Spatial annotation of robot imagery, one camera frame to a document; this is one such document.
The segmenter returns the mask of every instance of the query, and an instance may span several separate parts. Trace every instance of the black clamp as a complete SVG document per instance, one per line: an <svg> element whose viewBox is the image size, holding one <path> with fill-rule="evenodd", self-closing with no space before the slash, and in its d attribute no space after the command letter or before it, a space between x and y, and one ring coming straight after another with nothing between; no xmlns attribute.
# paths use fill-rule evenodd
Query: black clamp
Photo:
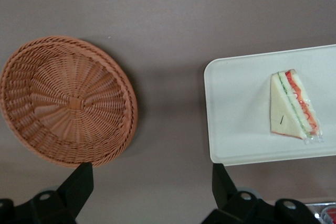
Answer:
<svg viewBox="0 0 336 224"><path fill-rule="evenodd" d="M321 224L308 207L293 199L275 206L238 191L222 164L213 165L212 190L218 206L202 224Z"/></svg>
<svg viewBox="0 0 336 224"><path fill-rule="evenodd" d="M14 207L0 199L0 224L75 224L93 191L91 163L82 163L56 191L44 191Z"/></svg>

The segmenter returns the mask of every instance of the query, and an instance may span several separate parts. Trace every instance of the tomato slice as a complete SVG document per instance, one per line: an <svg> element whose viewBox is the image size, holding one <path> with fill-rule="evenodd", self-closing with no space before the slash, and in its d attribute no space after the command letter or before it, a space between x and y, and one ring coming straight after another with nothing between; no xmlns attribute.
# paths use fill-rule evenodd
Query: tomato slice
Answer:
<svg viewBox="0 0 336 224"><path fill-rule="evenodd" d="M293 80L292 73L290 72L290 70L286 72L286 77L287 77L287 80L288 80L290 86L292 87L292 89L294 91L296 99L298 100L298 102L299 102L299 104L302 108L303 113L306 115L306 118L307 118L307 121L308 121L309 125L312 128L310 134L316 135L317 130L318 130L317 122L315 121L314 117L310 113L309 105L305 103L305 101L302 97L302 94L301 94L301 89L297 86L297 84Z"/></svg>

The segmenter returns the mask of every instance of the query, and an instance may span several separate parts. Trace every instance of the woven basket rim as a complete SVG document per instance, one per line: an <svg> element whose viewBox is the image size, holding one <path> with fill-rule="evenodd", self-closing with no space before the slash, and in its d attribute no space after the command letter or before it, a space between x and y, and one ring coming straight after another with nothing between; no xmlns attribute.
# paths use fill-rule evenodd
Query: woven basket rim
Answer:
<svg viewBox="0 0 336 224"><path fill-rule="evenodd" d="M109 56L106 52L104 52L103 50L101 50L100 48L98 48L97 46L81 40L81 39L77 39L77 38L73 38L73 37L69 37L69 36L47 36L47 37L40 37L37 39L34 39L32 41L29 41L23 45L21 45L17 50L15 50L11 56L9 57L9 59L6 61L3 70L1 72L1 76L0 76L0 105L1 105L1 111L2 111L2 115L7 123L7 125L9 126L9 128L13 131L13 133L15 134L15 136L20 140L20 142L26 146L30 151L32 151L34 154L36 154L37 156L51 162L57 165L61 165L64 167L72 167L72 168L76 168L79 163L67 163L67 162L63 162L63 161L58 161L55 160L54 158L50 158L47 155L44 155L43 153L40 153L38 150L36 150L35 148L33 148L31 145L29 145L29 143L27 143L27 141L21 136L21 134L19 133L19 131L16 129L14 123L10 120L7 109L6 109L6 103L5 103L5 85L6 85L6 76L9 73L11 66L14 64L15 60L17 58L19 58L21 55L23 55L24 53L34 49L34 48L38 48L41 47L41 45L43 44L47 44L47 43L57 43L58 45L64 45L64 44L72 44L76 47L80 47L81 49L85 48L85 50L88 50L91 52L90 54L90 58L94 59L95 61L99 62L100 64L102 64L103 66L106 67L106 69L113 73L113 75L117 75L119 80L122 80L123 85L121 86L123 89L125 89L125 91L127 92L127 98L131 104L131 113L132 113L132 118L133 118L133 123L130 123L130 128L128 131L128 135L130 136L130 140L128 141L127 144L122 144L119 146L119 154L122 153L122 151L124 151L127 146L130 144L134 134L135 134L135 130L136 130L136 126L138 124L138 104L137 104L137 99L133 90L133 87L128 79L128 77L126 76L126 74L124 73L124 71L121 69L121 67L116 63L115 60L112 59L111 56ZM110 153L107 157L103 158L102 160L99 161L92 161L94 166L100 166L103 164L106 164L107 162L113 160L114 158L116 158L117 156L114 156L113 153Z"/></svg>

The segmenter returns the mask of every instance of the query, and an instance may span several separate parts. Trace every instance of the screw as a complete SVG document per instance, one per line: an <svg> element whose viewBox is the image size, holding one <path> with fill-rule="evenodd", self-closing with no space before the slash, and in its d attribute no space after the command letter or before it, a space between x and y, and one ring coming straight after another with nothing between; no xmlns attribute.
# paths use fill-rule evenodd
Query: screw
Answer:
<svg viewBox="0 0 336 224"><path fill-rule="evenodd" d="M50 194L42 194L40 196L40 200L46 200L46 199L49 199L50 198Z"/></svg>
<svg viewBox="0 0 336 224"><path fill-rule="evenodd" d="M240 196L241 196L241 198L243 198L244 200L251 200L251 199L252 199L251 195L248 194L248 193L242 193Z"/></svg>
<svg viewBox="0 0 336 224"><path fill-rule="evenodd" d="M284 203L284 206L287 207L288 209L291 209L291 210L296 209L296 205L292 201L286 200L283 203Z"/></svg>

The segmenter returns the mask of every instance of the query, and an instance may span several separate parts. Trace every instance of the plastic wrap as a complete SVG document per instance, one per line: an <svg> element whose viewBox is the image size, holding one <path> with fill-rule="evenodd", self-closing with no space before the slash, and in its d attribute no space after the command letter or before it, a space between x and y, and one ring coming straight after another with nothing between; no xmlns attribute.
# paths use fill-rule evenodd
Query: plastic wrap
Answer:
<svg viewBox="0 0 336 224"><path fill-rule="evenodd" d="M322 131L308 94L294 69L271 76L271 131L303 139L306 144L322 142Z"/></svg>

